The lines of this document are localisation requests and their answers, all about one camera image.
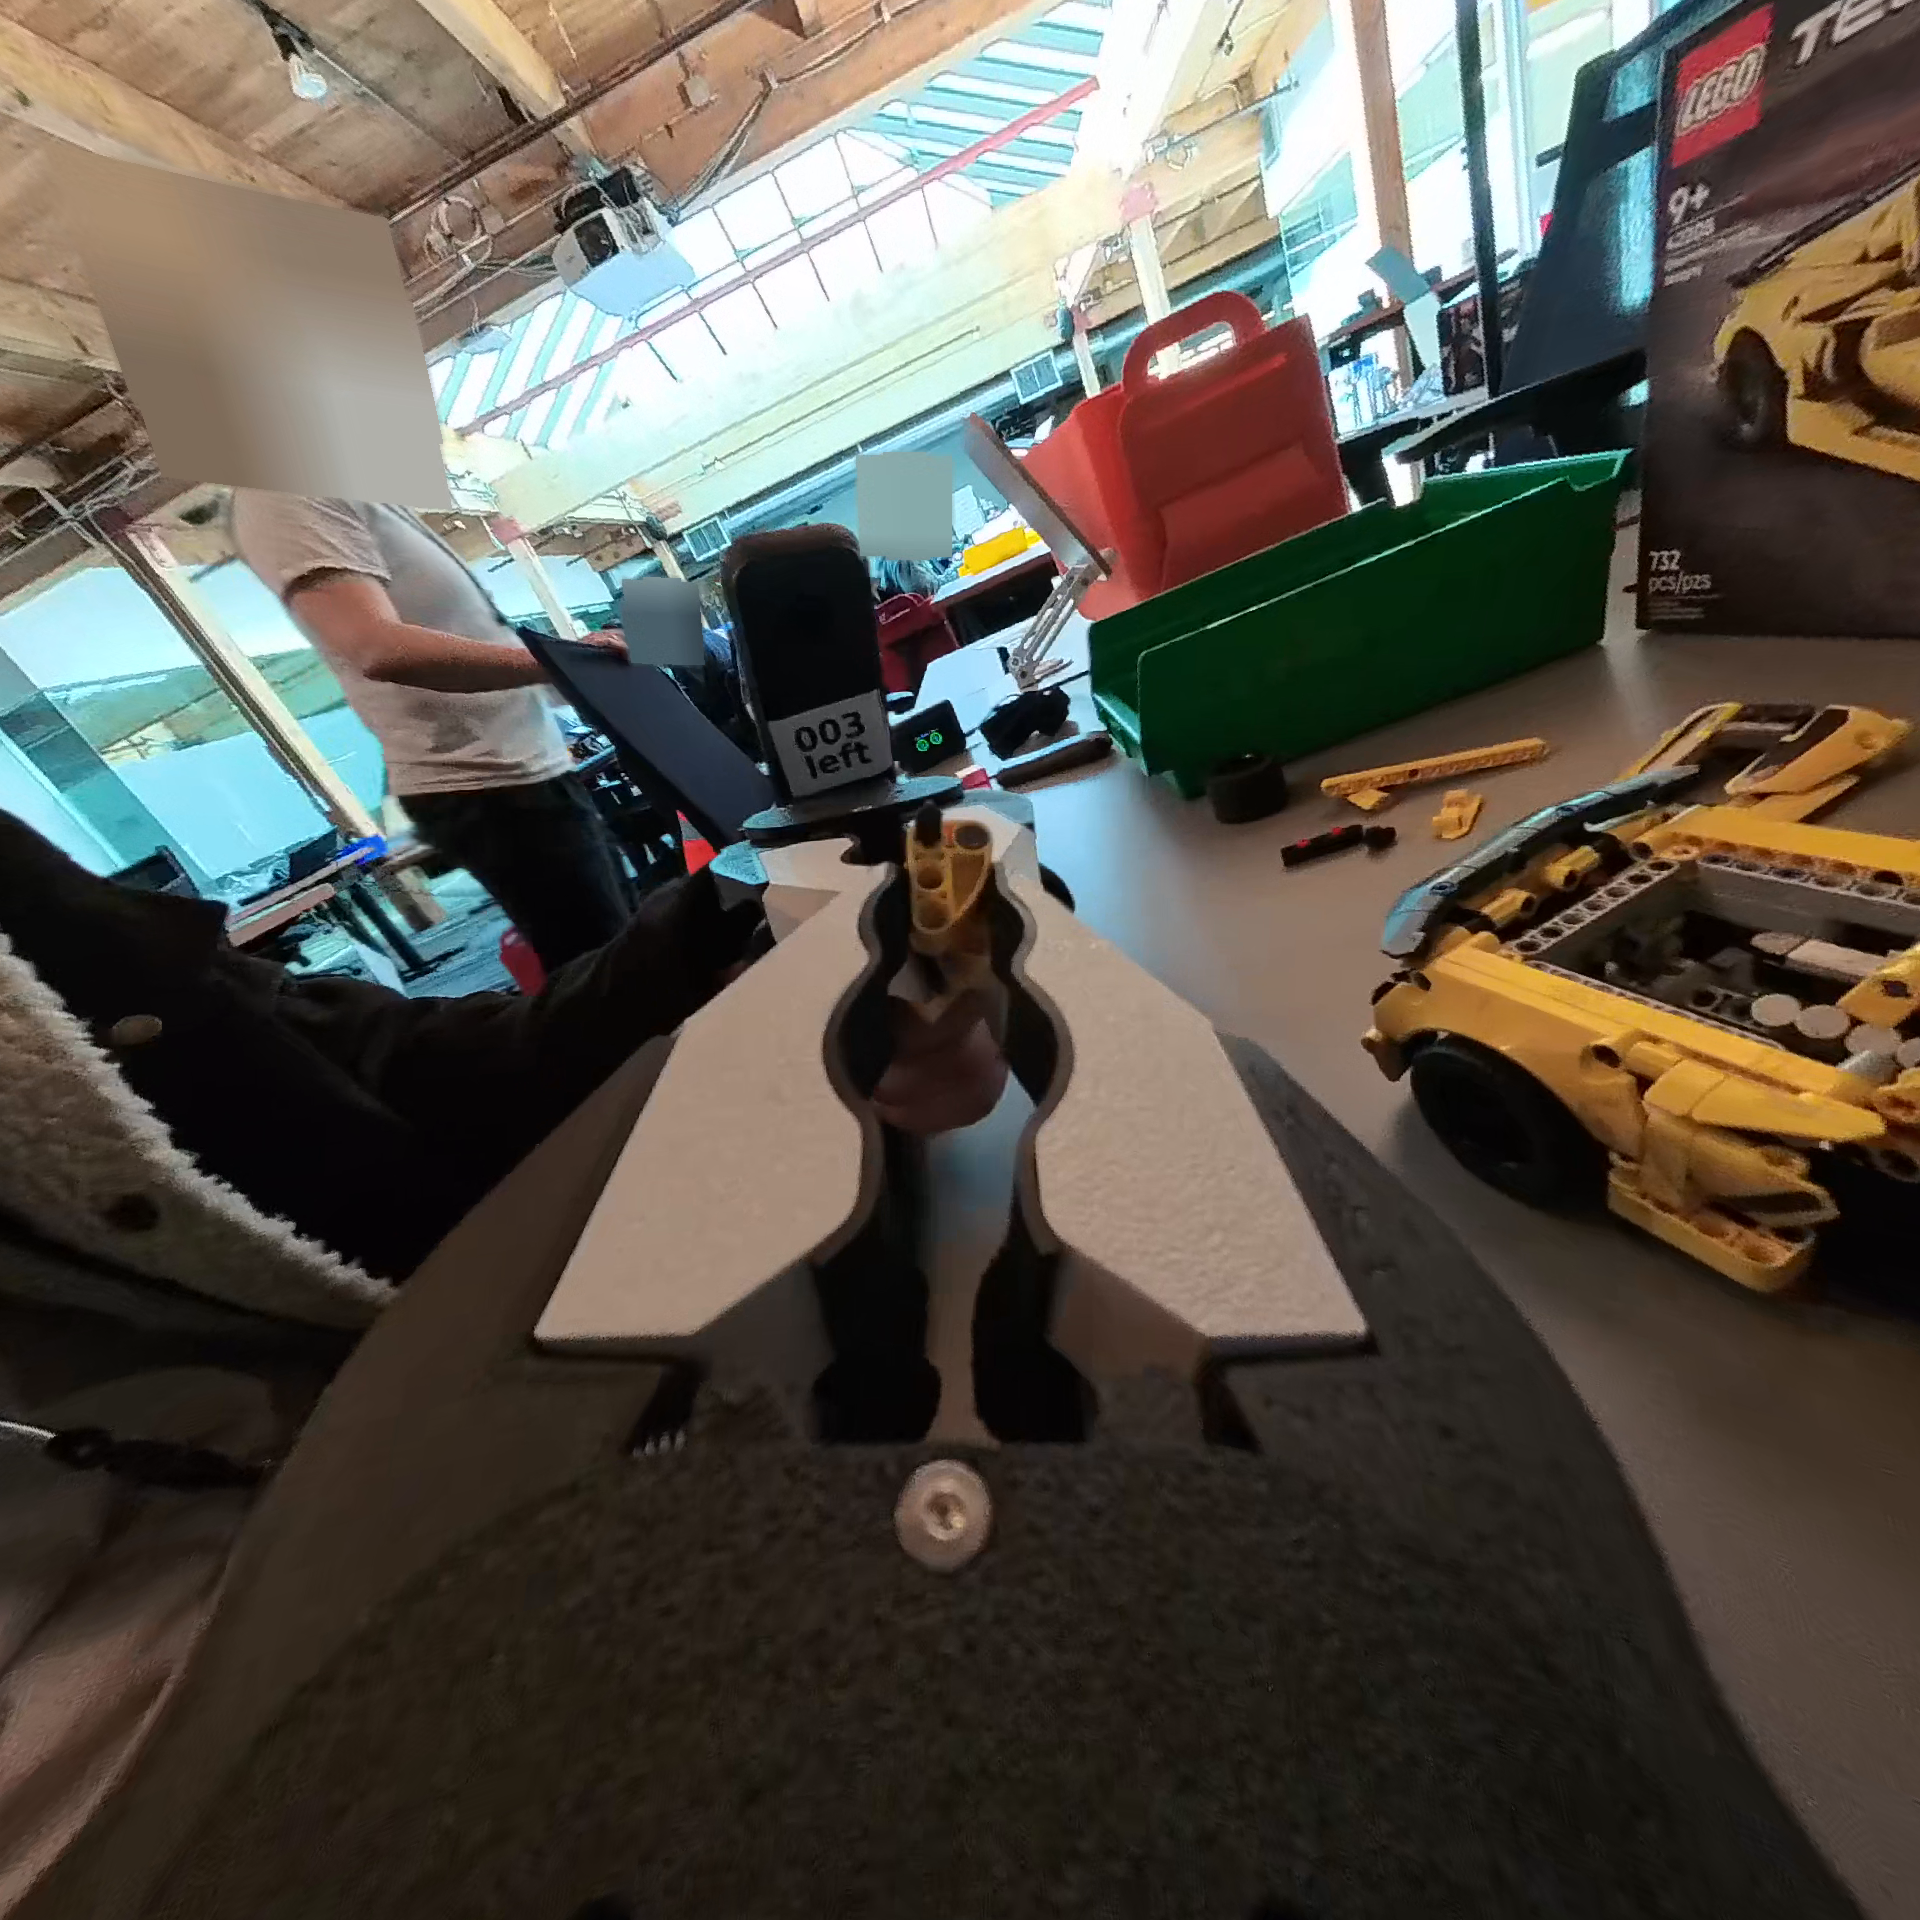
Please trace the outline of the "dark flat board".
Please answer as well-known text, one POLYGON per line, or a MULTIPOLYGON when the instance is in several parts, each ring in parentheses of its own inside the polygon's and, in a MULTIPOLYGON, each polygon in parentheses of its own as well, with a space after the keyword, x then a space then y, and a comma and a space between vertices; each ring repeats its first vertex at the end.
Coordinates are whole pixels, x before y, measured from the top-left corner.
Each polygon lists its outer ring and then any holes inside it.
POLYGON ((574 713, 612 741, 645 798, 711 846, 743 839, 746 822, 777 804, 775 784, 753 756, 698 713, 664 670, 593 640, 530 628, 517 635, 574 713))

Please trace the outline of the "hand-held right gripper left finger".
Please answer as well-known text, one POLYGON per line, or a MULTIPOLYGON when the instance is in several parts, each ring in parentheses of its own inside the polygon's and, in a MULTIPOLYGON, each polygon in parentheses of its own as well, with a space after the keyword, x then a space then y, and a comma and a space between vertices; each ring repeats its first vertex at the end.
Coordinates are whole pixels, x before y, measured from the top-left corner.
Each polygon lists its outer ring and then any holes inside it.
POLYGON ((905 886, 848 880, 668 1044, 532 1340, 703 1372, 908 1372, 873 1094, 905 886))

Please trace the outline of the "person's left hand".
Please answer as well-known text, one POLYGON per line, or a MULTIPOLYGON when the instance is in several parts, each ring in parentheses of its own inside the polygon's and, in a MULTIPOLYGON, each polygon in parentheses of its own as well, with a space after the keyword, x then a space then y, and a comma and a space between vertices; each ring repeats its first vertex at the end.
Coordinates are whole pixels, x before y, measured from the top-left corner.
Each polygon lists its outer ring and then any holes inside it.
POLYGON ((1006 1060, 983 1017, 952 1009, 949 1017, 924 1021, 902 1010, 870 1106, 901 1134, 953 1134, 997 1107, 1006 1080, 1006 1060))

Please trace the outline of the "grey desk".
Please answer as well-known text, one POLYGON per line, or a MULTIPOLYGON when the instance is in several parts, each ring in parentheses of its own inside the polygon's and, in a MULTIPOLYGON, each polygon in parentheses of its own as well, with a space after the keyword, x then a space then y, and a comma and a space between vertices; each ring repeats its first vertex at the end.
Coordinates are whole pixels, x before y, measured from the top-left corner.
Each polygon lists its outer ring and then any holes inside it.
POLYGON ((1913 640, 1641 635, 1617 590, 1600 644, 1288 768, 1272 819, 1221 827, 1129 762, 1039 784, 1042 859, 1080 916, 1257 1042, 1490 1272, 1618 1456, 1700 1643, 1774 1783, 1868 1915, 1918 1898, 1914 1284, 1822 1267, 1765 1300, 1612 1220, 1481 1189, 1360 1052, 1391 899, 1447 859, 1399 843, 1283 872, 1331 824, 1324 775, 1538 734, 1477 838, 1618 775, 1715 699, 1914 718, 1913 640))

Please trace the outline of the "green plastic bin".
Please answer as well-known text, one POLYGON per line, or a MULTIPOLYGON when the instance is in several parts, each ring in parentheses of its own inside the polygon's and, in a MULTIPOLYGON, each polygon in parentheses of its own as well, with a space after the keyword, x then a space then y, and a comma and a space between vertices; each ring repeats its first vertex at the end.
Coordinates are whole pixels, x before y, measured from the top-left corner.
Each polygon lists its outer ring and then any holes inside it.
POLYGON ((1091 707, 1194 800, 1235 755, 1292 764, 1571 658, 1602 637, 1630 462, 1433 476, 1091 622, 1091 707))

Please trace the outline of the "long yellow brick beam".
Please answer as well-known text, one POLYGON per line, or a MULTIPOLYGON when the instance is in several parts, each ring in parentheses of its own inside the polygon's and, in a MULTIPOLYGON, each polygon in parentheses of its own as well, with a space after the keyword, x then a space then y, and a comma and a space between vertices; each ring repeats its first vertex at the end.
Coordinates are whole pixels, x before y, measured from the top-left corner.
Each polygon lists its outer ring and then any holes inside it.
POLYGON ((1374 811, 1381 806, 1381 795, 1391 795, 1410 787, 1429 787, 1446 779, 1459 782, 1473 775, 1538 764, 1548 755, 1548 751, 1551 747, 1543 736, 1519 736, 1487 747, 1389 762, 1346 775, 1324 778, 1318 790, 1328 800, 1354 804, 1360 811, 1374 811))

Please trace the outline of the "red chair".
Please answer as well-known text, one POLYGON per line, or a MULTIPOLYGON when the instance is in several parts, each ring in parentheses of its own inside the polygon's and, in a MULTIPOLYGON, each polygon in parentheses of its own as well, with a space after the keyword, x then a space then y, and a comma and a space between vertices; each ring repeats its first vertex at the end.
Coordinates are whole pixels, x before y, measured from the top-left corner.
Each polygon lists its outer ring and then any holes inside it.
POLYGON ((937 658, 961 649, 947 612, 923 592, 896 592, 875 607, 880 681, 886 694, 916 694, 937 658))

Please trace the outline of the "yellow toy brick car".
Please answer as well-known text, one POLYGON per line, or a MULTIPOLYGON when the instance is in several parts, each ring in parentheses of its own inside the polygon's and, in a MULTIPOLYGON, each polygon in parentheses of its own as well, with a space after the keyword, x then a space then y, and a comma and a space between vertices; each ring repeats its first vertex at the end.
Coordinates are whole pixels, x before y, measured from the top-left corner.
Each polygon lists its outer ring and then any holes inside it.
POLYGON ((1914 1308, 1914 838, 1819 822, 1909 736, 1697 707, 1391 903, 1362 1048, 1525 1207, 1914 1308))

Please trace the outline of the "small yellow brick assembly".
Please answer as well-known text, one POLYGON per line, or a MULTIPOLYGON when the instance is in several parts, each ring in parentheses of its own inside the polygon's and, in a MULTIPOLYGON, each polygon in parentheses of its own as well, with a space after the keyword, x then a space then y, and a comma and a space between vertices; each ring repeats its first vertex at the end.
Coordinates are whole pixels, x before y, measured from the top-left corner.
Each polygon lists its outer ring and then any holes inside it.
POLYGON ((924 1002, 989 980, 995 838, 971 816, 923 804, 905 832, 908 962, 924 1002))

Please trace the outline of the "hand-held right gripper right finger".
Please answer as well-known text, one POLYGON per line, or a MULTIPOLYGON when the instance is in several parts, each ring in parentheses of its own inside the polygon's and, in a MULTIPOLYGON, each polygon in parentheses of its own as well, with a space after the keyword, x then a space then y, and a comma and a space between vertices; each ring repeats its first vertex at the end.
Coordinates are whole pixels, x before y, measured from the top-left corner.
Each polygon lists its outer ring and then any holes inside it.
POLYGON ((1020 1199, 1054 1261, 1048 1340, 1077 1372, 1206 1372, 1351 1351, 1369 1325, 1212 1021, 1038 880, 1014 1009, 1052 1067, 1020 1199))

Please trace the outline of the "red plastic bin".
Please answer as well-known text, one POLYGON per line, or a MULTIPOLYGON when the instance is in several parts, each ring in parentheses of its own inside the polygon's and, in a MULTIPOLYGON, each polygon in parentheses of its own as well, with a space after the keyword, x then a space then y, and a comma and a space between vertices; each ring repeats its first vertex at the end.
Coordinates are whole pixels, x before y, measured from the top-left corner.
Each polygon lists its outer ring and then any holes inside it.
POLYGON ((1306 320, 1269 326, 1237 292, 1146 324, 1118 381, 1024 455, 1107 579, 1077 609, 1131 612, 1349 515, 1331 402, 1306 320))

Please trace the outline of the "person's left forearm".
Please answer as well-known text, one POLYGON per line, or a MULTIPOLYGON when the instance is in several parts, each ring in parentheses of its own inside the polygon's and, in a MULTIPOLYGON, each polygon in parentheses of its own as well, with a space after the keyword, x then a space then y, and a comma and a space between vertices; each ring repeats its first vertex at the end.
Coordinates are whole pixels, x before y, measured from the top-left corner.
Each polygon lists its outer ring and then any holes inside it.
POLYGON ((649 899, 539 996, 404 998, 285 978, 267 1116, 274 1211, 329 1254, 402 1283, 642 1044, 677 1029, 770 944, 758 905, 710 869, 649 899))

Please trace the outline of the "person's fleece-lined black jacket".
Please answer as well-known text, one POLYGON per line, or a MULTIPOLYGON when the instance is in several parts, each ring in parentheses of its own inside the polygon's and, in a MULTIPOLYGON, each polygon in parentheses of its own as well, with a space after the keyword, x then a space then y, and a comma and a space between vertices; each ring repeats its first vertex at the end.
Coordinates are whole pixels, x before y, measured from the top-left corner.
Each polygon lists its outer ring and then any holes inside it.
POLYGON ((5 814, 5 1915, 154 1733, 328 1348, 393 1286, 191 1153, 128 1072, 227 944, 5 814))

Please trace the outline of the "dark toy car box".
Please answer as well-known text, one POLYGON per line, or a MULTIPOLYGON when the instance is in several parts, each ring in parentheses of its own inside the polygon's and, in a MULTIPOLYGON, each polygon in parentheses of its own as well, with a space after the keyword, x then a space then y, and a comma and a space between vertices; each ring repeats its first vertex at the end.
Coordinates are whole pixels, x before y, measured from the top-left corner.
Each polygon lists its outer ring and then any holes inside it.
POLYGON ((1918 633, 1918 6, 1743 4, 1664 62, 1637 612, 1918 633))

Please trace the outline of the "white ceiling projector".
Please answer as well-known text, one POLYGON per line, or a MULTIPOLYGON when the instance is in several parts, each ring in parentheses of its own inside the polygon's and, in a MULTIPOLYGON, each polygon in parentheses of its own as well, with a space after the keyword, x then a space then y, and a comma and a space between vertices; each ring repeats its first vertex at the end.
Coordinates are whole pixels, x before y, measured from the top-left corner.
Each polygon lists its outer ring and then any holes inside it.
POLYGON ((693 262, 631 166, 565 192, 553 222, 553 269, 593 310, 636 320, 693 288, 693 262))

